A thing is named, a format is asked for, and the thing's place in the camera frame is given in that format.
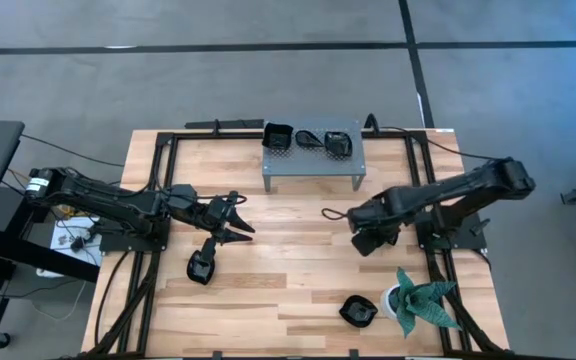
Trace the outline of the black square mini plate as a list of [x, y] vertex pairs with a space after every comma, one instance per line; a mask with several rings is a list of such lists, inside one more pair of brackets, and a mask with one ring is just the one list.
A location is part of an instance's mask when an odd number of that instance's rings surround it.
[[264, 127], [262, 146], [274, 150], [287, 150], [292, 144], [294, 128], [287, 124], [267, 123]]

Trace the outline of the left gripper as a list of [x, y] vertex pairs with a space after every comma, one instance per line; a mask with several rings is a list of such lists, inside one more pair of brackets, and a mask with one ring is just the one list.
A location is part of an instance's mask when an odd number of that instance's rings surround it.
[[210, 232], [211, 237], [217, 240], [217, 243], [226, 244], [253, 240], [248, 235], [233, 232], [227, 228], [227, 225], [230, 224], [232, 227], [248, 233], [255, 232], [255, 229], [237, 213], [237, 198], [237, 192], [230, 192], [226, 198], [213, 198], [202, 215], [203, 224]]

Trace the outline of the black aluminium table frame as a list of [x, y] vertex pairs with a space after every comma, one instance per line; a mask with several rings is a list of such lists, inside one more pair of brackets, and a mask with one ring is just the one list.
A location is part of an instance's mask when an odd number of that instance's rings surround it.
[[159, 262], [145, 353], [149, 357], [439, 355], [458, 346], [460, 334], [419, 322], [405, 338], [401, 327], [378, 314], [356, 328], [339, 314], [344, 301], [361, 295], [378, 302], [403, 268], [416, 283], [428, 280], [427, 259], [413, 228], [394, 246], [363, 257], [344, 221], [322, 210], [343, 211], [395, 185], [421, 184], [463, 170], [452, 130], [367, 132], [367, 174], [357, 191], [346, 177], [278, 177], [264, 190], [258, 131], [219, 135], [182, 130], [176, 147], [155, 148], [154, 130], [133, 133], [122, 183], [144, 185], [159, 159], [161, 175], [189, 183], [200, 194], [236, 190], [246, 197], [238, 213], [254, 229], [253, 240], [220, 247], [208, 285], [187, 278], [189, 256], [205, 233], [176, 222]]

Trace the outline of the white power strip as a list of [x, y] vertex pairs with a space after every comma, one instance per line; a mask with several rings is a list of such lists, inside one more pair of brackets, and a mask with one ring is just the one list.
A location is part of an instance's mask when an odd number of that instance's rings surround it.
[[102, 257], [100, 251], [102, 236], [91, 234], [93, 221], [94, 219], [88, 217], [72, 217], [66, 220], [34, 223], [29, 239], [40, 246], [99, 266]]

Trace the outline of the black teardrop mini plate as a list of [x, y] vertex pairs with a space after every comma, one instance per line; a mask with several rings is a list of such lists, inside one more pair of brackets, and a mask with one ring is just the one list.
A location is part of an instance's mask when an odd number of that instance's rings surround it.
[[295, 133], [296, 144], [301, 148], [313, 149], [322, 148], [324, 144], [319, 138], [308, 130], [299, 130]]

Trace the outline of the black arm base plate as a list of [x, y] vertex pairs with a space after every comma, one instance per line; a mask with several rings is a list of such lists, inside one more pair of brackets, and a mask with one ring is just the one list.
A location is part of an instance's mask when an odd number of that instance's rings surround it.
[[167, 248], [170, 224], [169, 218], [144, 219], [140, 228], [133, 229], [128, 225], [102, 218], [94, 228], [101, 236], [102, 252], [158, 252]]
[[466, 217], [460, 225], [440, 229], [430, 212], [422, 212], [415, 218], [419, 246], [430, 250], [487, 248], [484, 228], [489, 219], [482, 220], [478, 213]]

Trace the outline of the black flat bar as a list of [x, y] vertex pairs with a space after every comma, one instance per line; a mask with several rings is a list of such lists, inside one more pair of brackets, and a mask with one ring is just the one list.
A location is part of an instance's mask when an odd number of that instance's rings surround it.
[[264, 126], [263, 119], [233, 119], [188, 122], [185, 129], [259, 129]]

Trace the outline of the grey perforated metal shelf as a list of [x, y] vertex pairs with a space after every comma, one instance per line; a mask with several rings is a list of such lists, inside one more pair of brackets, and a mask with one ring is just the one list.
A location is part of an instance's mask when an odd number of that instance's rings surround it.
[[[287, 176], [350, 176], [352, 188], [357, 191], [366, 176], [366, 164], [362, 142], [361, 127], [356, 119], [310, 118], [279, 119], [264, 122], [287, 124], [294, 128], [292, 144], [287, 150], [274, 150], [263, 147], [262, 179], [264, 190], [271, 191], [273, 177]], [[301, 148], [296, 144], [295, 133], [308, 130], [314, 133], [324, 144], [326, 132], [345, 132], [353, 144], [353, 154], [348, 158], [336, 158], [322, 148]]]

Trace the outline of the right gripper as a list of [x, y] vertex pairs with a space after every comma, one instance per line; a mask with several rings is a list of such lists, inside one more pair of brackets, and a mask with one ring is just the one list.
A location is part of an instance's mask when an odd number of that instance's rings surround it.
[[384, 244], [394, 246], [404, 220], [401, 201], [395, 191], [383, 191], [362, 205], [350, 208], [347, 219], [352, 245], [367, 257]]

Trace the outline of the green plant in white pot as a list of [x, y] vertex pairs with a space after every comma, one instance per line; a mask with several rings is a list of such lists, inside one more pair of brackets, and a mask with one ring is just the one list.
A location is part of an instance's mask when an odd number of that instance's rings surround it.
[[441, 328], [462, 327], [439, 305], [439, 300], [456, 286], [455, 282], [429, 282], [415, 285], [406, 271], [399, 267], [398, 283], [381, 295], [381, 308], [386, 316], [395, 320], [407, 338], [416, 327], [416, 319]]

